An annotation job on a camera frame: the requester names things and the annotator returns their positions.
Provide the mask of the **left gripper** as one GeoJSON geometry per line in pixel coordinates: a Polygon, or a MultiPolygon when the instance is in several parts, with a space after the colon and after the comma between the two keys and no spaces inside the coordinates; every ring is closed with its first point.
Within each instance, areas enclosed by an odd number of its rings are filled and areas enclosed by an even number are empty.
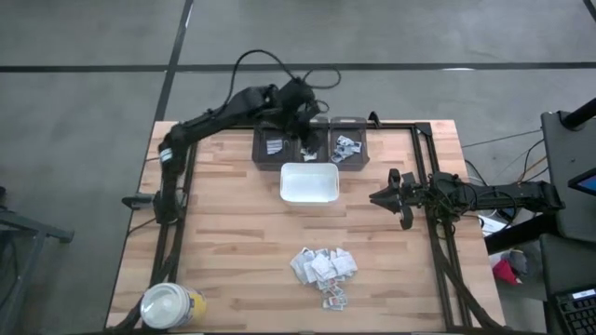
{"type": "Polygon", "coordinates": [[[313,89],[301,78],[291,79],[277,94],[281,111],[277,125],[291,136],[298,137],[299,150],[316,154],[324,145],[324,137],[313,133],[310,120],[320,113],[313,89]]]}

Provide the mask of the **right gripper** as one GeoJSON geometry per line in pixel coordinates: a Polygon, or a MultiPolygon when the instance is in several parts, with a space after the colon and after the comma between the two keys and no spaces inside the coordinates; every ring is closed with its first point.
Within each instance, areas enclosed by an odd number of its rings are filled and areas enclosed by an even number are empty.
{"type": "Polygon", "coordinates": [[[412,172],[401,174],[396,168],[388,173],[388,186],[370,194],[371,203],[387,209],[393,214],[400,214],[400,227],[410,230],[413,227],[413,209],[421,208],[427,188],[416,180],[412,172]]]}

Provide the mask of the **dark grey storage bin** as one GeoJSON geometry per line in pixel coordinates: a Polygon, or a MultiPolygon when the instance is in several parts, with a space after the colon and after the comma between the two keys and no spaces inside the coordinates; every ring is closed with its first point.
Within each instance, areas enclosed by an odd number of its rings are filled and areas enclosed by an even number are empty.
{"type": "Polygon", "coordinates": [[[298,139],[296,140],[296,161],[298,163],[327,163],[329,160],[329,119],[327,117],[315,117],[310,120],[310,127],[313,133],[318,132],[324,137],[324,145],[318,151],[316,161],[304,162],[299,150],[298,139]]]}
{"type": "Polygon", "coordinates": [[[292,139],[282,130],[271,127],[258,127],[253,132],[251,158],[260,170],[280,170],[283,164],[291,162],[294,158],[292,139]],[[273,139],[283,139],[284,148],[280,153],[267,155],[265,141],[273,139]]]}
{"type": "Polygon", "coordinates": [[[337,138],[341,135],[348,137],[353,142],[359,141],[362,143],[360,153],[354,153],[346,160],[335,164],[340,171],[360,171],[369,162],[370,158],[367,151],[367,136],[366,136],[367,121],[361,117],[334,117],[330,123],[330,161],[334,149],[337,146],[337,138]]]}

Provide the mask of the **white plastic bin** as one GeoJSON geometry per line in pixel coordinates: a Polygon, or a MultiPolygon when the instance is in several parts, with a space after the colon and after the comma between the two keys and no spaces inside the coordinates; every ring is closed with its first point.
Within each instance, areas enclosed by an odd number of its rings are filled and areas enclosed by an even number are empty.
{"type": "Polygon", "coordinates": [[[326,205],[340,196],[339,169],[333,163],[286,163],[280,169],[279,195],[292,205],[326,205]]]}

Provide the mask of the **large white packet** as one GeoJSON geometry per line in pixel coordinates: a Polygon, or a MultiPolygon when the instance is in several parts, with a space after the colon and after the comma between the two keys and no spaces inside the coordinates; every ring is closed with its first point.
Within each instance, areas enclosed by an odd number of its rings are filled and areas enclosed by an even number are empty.
{"type": "Polygon", "coordinates": [[[359,268],[353,256],[343,249],[336,250],[336,256],[332,258],[332,264],[338,275],[352,275],[359,268]]]}

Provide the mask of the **white packet red blue print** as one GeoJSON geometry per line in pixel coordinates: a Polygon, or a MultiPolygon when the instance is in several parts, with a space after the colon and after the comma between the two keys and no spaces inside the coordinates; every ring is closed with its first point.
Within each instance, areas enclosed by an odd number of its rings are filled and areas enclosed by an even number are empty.
{"type": "Polygon", "coordinates": [[[332,262],[323,254],[318,254],[315,259],[312,260],[311,267],[321,281],[326,281],[335,277],[335,270],[332,262]]]}

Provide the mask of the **orange printed white packet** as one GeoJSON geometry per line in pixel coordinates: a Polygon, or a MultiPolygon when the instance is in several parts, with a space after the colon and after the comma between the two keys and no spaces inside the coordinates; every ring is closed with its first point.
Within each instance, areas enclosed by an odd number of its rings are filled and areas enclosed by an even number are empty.
{"type": "Polygon", "coordinates": [[[335,297],[345,294],[344,290],[339,287],[338,281],[334,278],[325,281],[318,281],[318,288],[322,293],[331,294],[335,297]]]}

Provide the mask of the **white paper sheet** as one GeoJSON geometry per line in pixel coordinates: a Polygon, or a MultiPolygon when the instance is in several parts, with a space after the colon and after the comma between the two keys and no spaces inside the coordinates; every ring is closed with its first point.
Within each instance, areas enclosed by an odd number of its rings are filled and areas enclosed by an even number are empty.
{"type": "Polygon", "coordinates": [[[494,220],[493,218],[478,216],[481,225],[482,234],[484,237],[497,233],[509,227],[508,223],[494,220]]]}

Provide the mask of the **black desk beam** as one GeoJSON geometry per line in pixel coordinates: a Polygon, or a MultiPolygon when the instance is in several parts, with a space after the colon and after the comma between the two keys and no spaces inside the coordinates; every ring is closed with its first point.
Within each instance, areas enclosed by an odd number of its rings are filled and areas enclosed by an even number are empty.
{"type": "Polygon", "coordinates": [[[558,235],[553,215],[540,215],[484,238],[489,255],[537,240],[543,234],[558,235]]]}

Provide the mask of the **red cloth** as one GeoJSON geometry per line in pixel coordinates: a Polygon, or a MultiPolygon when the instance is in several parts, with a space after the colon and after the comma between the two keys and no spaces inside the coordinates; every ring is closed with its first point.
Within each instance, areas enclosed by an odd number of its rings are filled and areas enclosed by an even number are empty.
{"type": "Polygon", "coordinates": [[[496,279],[504,281],[512,286],[517,286],[521,280],[514,274],[508,260],[500,260],[493,266],[493,275],[496,279]]]}

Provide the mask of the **grey soft item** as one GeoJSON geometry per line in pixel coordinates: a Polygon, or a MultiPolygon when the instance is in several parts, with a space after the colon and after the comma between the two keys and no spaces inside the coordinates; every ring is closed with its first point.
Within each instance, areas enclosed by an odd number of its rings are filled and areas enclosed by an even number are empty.
{"type": "Polygon", "coordinates": [[[511,249],[508,254],[508,263],[515,275],[527,275],[528,261],[522,250],[511,249]]]}

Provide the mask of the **dark low desk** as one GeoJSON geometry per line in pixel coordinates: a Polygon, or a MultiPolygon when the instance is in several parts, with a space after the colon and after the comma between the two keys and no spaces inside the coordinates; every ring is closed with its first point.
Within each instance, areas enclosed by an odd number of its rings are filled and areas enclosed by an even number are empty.
{"type": "Polygon", "coordinates": [[[596,244],[542,234],[539,237],[544,283],[550,297],[596,288],[596,244]]]}

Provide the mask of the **black side desk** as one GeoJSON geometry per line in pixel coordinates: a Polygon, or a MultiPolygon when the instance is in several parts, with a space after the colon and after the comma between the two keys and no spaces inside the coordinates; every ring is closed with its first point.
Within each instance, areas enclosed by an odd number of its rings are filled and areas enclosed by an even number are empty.
{"type": "Polygon", "coordinates": [[[588,120],[580,130],[564,127],[556,113],[543,113],[540,120],[550,183],[565,204],[555,215],[559,234],[596,243],[596,195],[568,185],[571,179],[596,168],[596,118],[588,120]]]}

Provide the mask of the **blue tablet screen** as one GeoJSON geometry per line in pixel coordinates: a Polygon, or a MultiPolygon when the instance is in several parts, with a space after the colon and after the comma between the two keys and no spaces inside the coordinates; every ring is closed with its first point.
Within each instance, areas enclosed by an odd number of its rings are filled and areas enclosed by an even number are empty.
{"type": "Polygon", "coordinates": [[[596,196],[596,167],[573,177],[568,181],[568,186],[584,194],[596,196]]]}

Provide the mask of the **black pole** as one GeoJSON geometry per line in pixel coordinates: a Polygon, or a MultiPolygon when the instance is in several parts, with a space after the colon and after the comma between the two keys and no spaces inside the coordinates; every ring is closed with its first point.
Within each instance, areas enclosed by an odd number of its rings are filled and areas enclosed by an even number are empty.
{"type": "Polygon", "coordinates": [[[559,112],[561,124],[569,130],[580,130],[586,122],[596,117],[596,97],[573,112],[559,112]]]}

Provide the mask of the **yellow disinfectant wipes canister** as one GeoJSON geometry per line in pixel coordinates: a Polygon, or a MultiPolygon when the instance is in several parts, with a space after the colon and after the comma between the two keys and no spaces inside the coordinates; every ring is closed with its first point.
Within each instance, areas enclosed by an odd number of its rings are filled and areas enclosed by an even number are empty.
{"type": "Polygon", "coordinates": [[[174,283],[160,283],[147,289],[141,299],[142,322],[154,329],[171,329],[199,323],[207,312],[205,296],[174,283]]]}

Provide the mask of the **black keyboard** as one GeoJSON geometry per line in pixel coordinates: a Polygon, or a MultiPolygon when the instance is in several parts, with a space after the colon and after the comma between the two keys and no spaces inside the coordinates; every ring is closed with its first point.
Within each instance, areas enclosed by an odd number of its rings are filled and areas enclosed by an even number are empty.
{"type": "Polygon", "coordinates": [[[596,288],[557,293],[554,307],[565,335],[596,335],[596,288]]]}

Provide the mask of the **black metal stand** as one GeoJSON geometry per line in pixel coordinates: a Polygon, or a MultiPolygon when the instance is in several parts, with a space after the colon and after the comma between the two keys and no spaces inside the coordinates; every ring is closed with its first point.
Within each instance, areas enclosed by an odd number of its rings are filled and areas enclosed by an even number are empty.
{"type": "Polygon", "coordinates": [[[35,221],[10,210],[5,205],[6,195],[7,189],[0,186],[0,263],[6,247],[10,247],[15,276],[7,293],[0,299],[0,335],[10,335],[15,328],[45,241],[53,237],[61,243],[71,243],[75,235],[74,231],[35,221]],[[18,237],[28,237],[32,240],[23,263],[20,263],[16,247],[18,237]]]}

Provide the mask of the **black aluminium table frame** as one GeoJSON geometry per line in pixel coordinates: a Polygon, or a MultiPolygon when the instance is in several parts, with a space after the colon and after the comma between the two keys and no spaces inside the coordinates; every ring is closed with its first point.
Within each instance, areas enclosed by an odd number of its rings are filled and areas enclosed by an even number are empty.
{"type": "Polygon", "coordinates": [[[201,291],[207,312],[196,325],[211,332],[410,332],[445,328],[427,220],[412,229],[369,201],[388,171],[464,175],[451,120],[386,121],[366,132],[369,162],[340,175],[339,198],[321,207],[293,206],[279,194],[279,175],[251,158],[252,132],[222,131],[193,156],[182,232],[155,224],[151,209],[133,213],[106,326],[123,321],[149,287],[153,268],[182,243],[178,284],[201,291]],[[328,311],[320,293],[301,284],[290,262],[302,248],[343,248],[358,266],[343,284],[346,308],[328,311]]]}

